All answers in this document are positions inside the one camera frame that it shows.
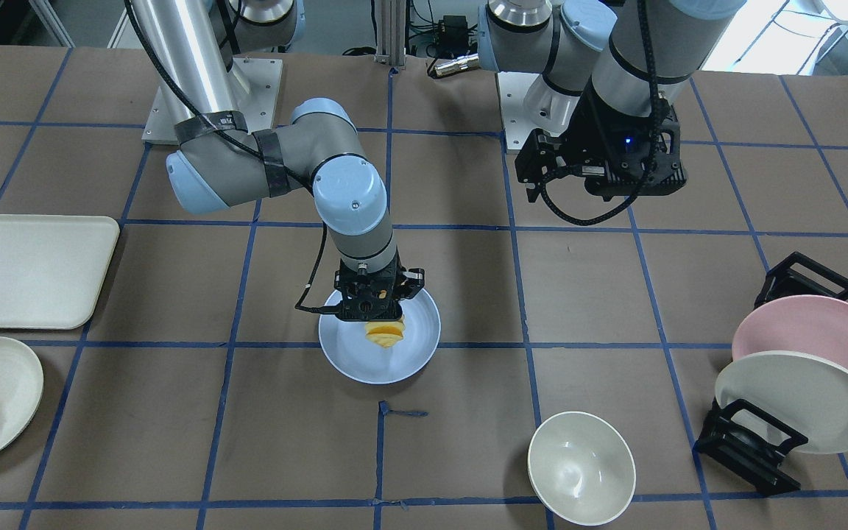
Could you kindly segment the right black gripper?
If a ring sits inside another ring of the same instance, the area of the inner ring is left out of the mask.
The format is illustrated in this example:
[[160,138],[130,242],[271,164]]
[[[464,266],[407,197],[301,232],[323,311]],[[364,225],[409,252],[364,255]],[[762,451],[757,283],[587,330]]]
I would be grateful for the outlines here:
[[343,322],[393,322],[403,318],[401,302],[413,299],[424,288],[422,268],[387,267],[373,274],[360,274],[341,267],[334,288],[341,301],[334,316]]

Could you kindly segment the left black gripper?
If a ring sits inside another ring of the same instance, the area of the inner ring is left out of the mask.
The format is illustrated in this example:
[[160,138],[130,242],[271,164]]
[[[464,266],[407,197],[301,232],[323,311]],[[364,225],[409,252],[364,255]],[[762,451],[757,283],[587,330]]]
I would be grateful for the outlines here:
[[[676,111],[667,103],[662,109],[655,168],[640,188],[640,196],[667,196],[688,181]],[[540,195],[539,185],[548,181],[549,172],[556,178],[582,177],[585,190],[605,200],[626,196],[646,170],[652,124],[649,117],[629,116],[606,104],[581,103],[565,133],[555,137],[539,128],[529,133],[516,157],[516,177],[527,186],[531,200]]]

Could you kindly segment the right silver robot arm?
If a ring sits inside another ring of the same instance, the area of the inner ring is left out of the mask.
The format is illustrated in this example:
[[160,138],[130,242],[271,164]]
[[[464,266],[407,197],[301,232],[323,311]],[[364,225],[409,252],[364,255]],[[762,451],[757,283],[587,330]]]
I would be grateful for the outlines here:
[[182,208],[212,213],[296,190],[312,196],[324,235],[339,251],[336,305],[296,308],[343,322],[403,318],[400,303],[425,284],[404,268],[386,184],[336,101],[313,98],[286,127],[255,130],[244,115],[203,1],[127,1],[127,17],[152,66],[178,143],[167,157]]

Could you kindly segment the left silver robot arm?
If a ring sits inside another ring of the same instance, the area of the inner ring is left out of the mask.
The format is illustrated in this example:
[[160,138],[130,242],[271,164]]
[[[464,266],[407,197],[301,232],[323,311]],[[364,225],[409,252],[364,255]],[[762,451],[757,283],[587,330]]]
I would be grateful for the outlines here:
[[525,104],[535,125],[516,177],[535,202],[553,179],[580,177],[604,200],[667,196],[687,183],[672,108],[741,1],[488,1],[478,60],[535,75]]

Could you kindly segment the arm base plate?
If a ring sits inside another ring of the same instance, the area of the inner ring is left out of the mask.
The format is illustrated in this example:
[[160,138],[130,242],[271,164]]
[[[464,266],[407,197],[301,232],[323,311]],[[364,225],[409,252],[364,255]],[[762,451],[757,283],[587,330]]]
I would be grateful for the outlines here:
[[553,90],[542,74],[499,71],[497,82],[509,154],[517,154],[533,130],[546,135],[561,135],[568,130],[578,96]]
[[[227,74],[238,109],[243,114],[249,130],[269,130],[275,127],[275,112],[283,76],[283,61],[280,58],[238,56]],[[168,103],[174,95],[164,82],[159,82],[150,114],[144,127],[142,141],[151,145],[177,146],[174,125],[188,117],[185,111],[175,115],[169,111]]]

